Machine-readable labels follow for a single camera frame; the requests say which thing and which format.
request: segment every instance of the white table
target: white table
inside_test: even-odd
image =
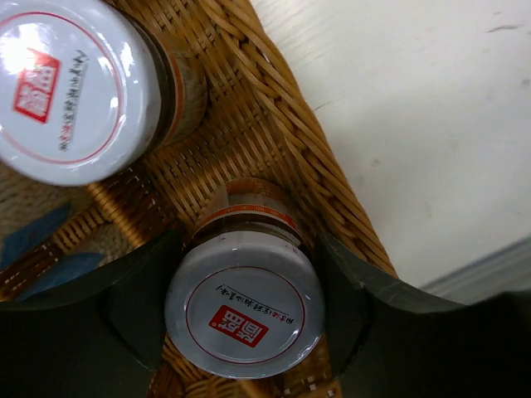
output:
[[[531,1],[253,0],[400,276],[531,232]]]

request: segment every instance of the red circle outline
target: red circle outline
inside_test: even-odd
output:
[[[119,127],[119,121],[120,121],[120,119],[121,119],[121,117],[123,115],[122,104],[123,104],[123,101],[124,101],[124,92],[123,92],[123,87],[120,84],[118,76],[117,76],[118,75],[117,74],[118,67],[114,63],[114,60],[113,60],[112,56],[110,56],[110,53],[86,29],[84,29],[83,27],[77,25],[75,22],[73,22],[73,21],[71,21],[69,19],[67,19],[65,17],[62,17],[61,15],[56,15],[56,14],[51,13],[51,12],[23,12],[23,13],[20,13],[20,14],[15,14],[15,15],[9,17],[8,19],[0,22],[0,29],[3,28],[9,22],[11,22],[11,21],[13,21],[13,20],[15,20],[15,19],[17,19],[19,17],[25,17],[25,16],[28,16],[28,15],[46,15],[48,17],[55,17],[55,18],[61,19],[62,21],[68,22],[71,25],[74,25],[75,27],[77,27],[80,31],[85,33],[94,42],[94,44],[96,44],[98,49],[103,53],[103,55],[105,56],[105,58],[107,58],[107,60],[109,61],[110,65],[111,65],[111,68],[112,68],[111,73],[112,73],[112,76],[114,78],[114,82],[116,84],[116,89],[118,91],[118,110],[117,110],[117,113],[116,113],[116,121],[114,122],[114,127],[113,127],[112,132],[110,133],[110,136],[107,138],[107,140],[104,142],[104,144],[99,149],[97,149],[94,153],[92,153],[91,155],[89,155],[89,156],[87,156],[85,158],[82,158],[82,159],[77,159],[77,160],[55,160],[55,159],[45,158],[45,157],[43,157],[41,155],[38,155],[38,154],[30,151],[29,149],[23,147],[6,129],[4,129],[2,131],[2,134],[5,136],[7,141],[13,147],[18,149],[20,152],[24,153],[25,155],[29,156],[30,158],[34,158],[34,159],[36,159],[36,160],[38,160],[40,162],[43,162],[43,163],[76,164],[76,163],[81,163],[81,162],[87,161],[89,159],[92,159],[94,156],[98,155],[101,151],[103,151],[109,145],[110,141],[116,136],[116,133],[117,133],[118,127]]]
[[[271,272],[273,275],[276,275],[278,276],[279,278],[282,278],[289,286],[291,286],[291,288],[297,293],[297,296],[299,296],[299,300],[300,300],[300,305],[302,306],[302,325],[300,325],[300,332],[299,334],[297,335],[297,337],[295,338],[295,340],[293,342],[291,342],[291,344],[286,347],[282,352],[276,354],[274,357],[271,357],[271,358],[268,358],[268,359],[265,359],[263,361],[257,361],[257,362],[234,362],[234,361],[228,361],[227,359],[223,359],[223,358],[220,358],[220,357],[216,357],[214,354],[208,352],[201,344],[199,344],[199,342],[197,342],[196,338],[193,336],[192,334],[192,329],[190,328],[190,324],[188,323],[188,305],[190,303],[190,300],[192,300],[192,296],[196,293],[196,290],[199,289],[199,286],[201,286],[202,284],[204,284],[208,279],[210,279],[212,276],[214,275],[217,275],[217,274],[220,274],[221,272],[225,272],[225,271],[228,271],[228,270],[231,270],[231,269],[241,269],[241,268],[251,268],[251,269],[260,269],[262,271],[266,271],[266,272]],[[204,280],[201,281],[201,283],[196,286],[196,288],[192,291],[192,294],[190,294],[190,298],[187,300],[186,302],[186,311],[185,311],[185,317],[186,317],[186,326],[188,328],[188,333],[190,333],[190,336],[192,337],[192,340],[197,344],[197,346],[199,348],[201,348],[206,354],[210,355],[211,357],[214,357],[216,359],[219,359],[220,361],[223,361],[223,362],[228,362],[228,363],[233,363],[235,365],[255,365],[257,363],[263,363],[263,362],[268,362],[268,361],[272,361],[273,359],[279,357],[280,355],[282,355],[284,352],[288,351],[290,348],[293,347],[293,345],[295,344],[295,342],[297,340],[299,340],[299,337],[300,337],[300,334],[302,333],[303,329],[304,329],[304,324],[306,322],[306,310],[304,309],[304,301],[302,300],[302,297],[300,297],[300,293],[299,293],[299,290],[297,290],[297,288],[288,280],[286,279],[285,277],[283,277],[282,275],[279,275],[277,274],[276,272],[274,271],[271,271],[269,269],[265,269],[265,268],[260,268],[260,267],[249,267],[249,266],[243,266],[243,267],[231,267],[231,268],[226,268],[226,269],[222,269],[221,271],[217,271],[215,272],[214,274],[212,275],[209,275],[207,276]]]

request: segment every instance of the white lid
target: white lid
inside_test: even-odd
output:
[[[2,4],[0,84],[0,159],[56,185],[127,166],[160,113],[148,47],[99,0]]]
[[[165,307],[173,343],[219,376],[268,377],[302,361],[324,327],[308,258],[276,236],[227,232],[186,255]]]

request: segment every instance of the jar lid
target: jar lid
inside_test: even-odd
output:
[[[273,235],[235,231],[186,255],[165,318],[173,343],[196,366],[224,377],[268,377],[317,344],[324,299],[300,250]]]
[[[84,185],[134,161],[160,93],[140,35],[98,0],[0,7],[0,159],[36,180]]]

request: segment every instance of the blue fabric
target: blue fabric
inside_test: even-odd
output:
[[[3,241],[0,271],[6,269],[19,257],[38,246],[39,243],[57,231],[68,220],[70,212],[71,204],[66,203],[8,235]]]
[[[55,288],[60,284],[65,284],[75,278],[79,278],[95,269],[103,258],[104,255],[100,253],[79,253],[77,255],[69,255],[45,272],[28,289],[24,290],[21,295],[17,297],[17,301],[27,299],[33,294]]]

